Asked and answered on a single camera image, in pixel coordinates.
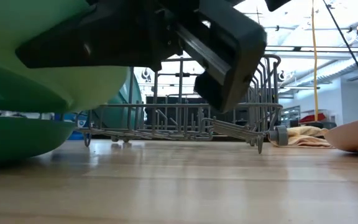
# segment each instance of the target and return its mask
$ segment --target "rack wheel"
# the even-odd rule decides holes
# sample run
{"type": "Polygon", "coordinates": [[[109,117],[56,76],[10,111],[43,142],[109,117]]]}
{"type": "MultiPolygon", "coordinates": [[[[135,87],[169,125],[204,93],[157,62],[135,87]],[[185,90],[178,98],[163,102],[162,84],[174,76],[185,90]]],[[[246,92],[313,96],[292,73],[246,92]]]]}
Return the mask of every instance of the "rack wheel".
{"type": "Polygon", "coordinates": [[[257,144],[258,144],[258,153],[261,154],[263,146],[264,146],[264,137],[263,136],[258,136],[257,144]]]}
{"type": "Polygon", "coordinates": [[[84,135],[84,143],[86,147],[89,147],[91,144],[92,134],[83,134],[84,135]]]}
{"type": "Polygon", "coordinates": [[[288,145],[288,131],[285,126],[276,126],[273,131],[268,132],[270,140],[276,141],[279,146],[288,145]]]}

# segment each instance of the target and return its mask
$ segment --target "plastic bowl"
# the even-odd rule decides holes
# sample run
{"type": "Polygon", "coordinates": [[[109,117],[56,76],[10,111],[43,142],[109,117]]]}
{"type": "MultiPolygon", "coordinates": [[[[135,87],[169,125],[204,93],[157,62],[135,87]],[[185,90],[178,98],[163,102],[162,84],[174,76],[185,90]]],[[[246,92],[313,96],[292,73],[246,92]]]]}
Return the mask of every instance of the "plastic bowl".
{"type": "Polygon", "coordinates": [[[0,0],[0,110],[87,110],[118,93],[127,67],[29,69],[15,55],[20,44],[89,8],[82,0],[0,0]]]}
{"type": "Polygon", "coordinates": [[[0,117],[0,162],[38,156],[63,144],[75,123],[0,117]]]}

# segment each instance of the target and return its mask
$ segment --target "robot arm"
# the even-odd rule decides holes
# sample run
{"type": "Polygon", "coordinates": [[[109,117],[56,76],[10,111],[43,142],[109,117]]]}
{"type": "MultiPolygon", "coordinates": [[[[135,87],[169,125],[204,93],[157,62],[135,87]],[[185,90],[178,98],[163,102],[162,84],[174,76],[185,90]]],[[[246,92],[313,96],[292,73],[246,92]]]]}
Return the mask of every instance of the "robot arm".
{"type": "MultiPolygon", "coordinates": [[[[89,11],[23,43],[16,50],[22,63],[156,72],[162,60],[186,51],[205,68],[195,90],[224,113],[244,97],[267,44],[263,27],[233,8],[241,0],[87,1],[89,11]]],[[[288,1],[266,0],[270,10],[288,1]]]]}

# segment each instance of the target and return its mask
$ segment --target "yellow cable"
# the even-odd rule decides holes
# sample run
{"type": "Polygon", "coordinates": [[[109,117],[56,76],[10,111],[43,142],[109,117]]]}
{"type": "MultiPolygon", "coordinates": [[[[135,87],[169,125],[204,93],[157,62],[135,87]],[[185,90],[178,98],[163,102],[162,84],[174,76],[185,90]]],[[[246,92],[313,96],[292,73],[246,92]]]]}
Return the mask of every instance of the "yellow cable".
{"type": "Polygon", "coordinates": [[[317,48],[316,48],[316,33],[314,30],[314,0],[311,0],[311,31],[313,33],[313,48],[314,48],[314,121],[318,121],[318,97],[317,97],[317,48]]]}

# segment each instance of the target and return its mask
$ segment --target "tan cloth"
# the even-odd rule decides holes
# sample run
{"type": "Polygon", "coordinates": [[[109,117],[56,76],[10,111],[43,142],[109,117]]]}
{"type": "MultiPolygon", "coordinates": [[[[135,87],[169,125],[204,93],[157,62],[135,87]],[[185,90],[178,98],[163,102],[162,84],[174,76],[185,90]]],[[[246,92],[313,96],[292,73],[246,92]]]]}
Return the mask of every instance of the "tan cloth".
{"type": "Polygon", "coordinates": [[[320,129],[312,126],[301,126],[295,128],[288,128],[288,145],[279,146],[278,142],[270,142],[277,147],[318,147],[318,148],[333,148],[325,139],[316,137],[324,136],[327,129],[320,129]]]}

